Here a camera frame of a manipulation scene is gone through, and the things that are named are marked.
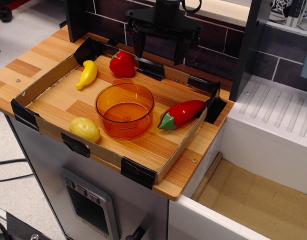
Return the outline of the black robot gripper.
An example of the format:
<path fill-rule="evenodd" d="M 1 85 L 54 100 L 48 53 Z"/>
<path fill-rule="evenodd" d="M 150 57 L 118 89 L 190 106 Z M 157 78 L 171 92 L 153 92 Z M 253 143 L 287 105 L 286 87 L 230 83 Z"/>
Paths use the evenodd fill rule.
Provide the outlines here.
<path fill-rule="evenodd" d="M 131 33 L 134 53 L 141 58 L 146 37 L 177 41 L 174 53 L 174 65 L 180 65 L 186 57 L 192 42 L 198 42 L 204 27 L 187 17 L 183 12 L 194 14 L 202 6 L 189 9 L 184 0 L 157 0 L 154 6 L 126 11 L 126 30 Z"/>

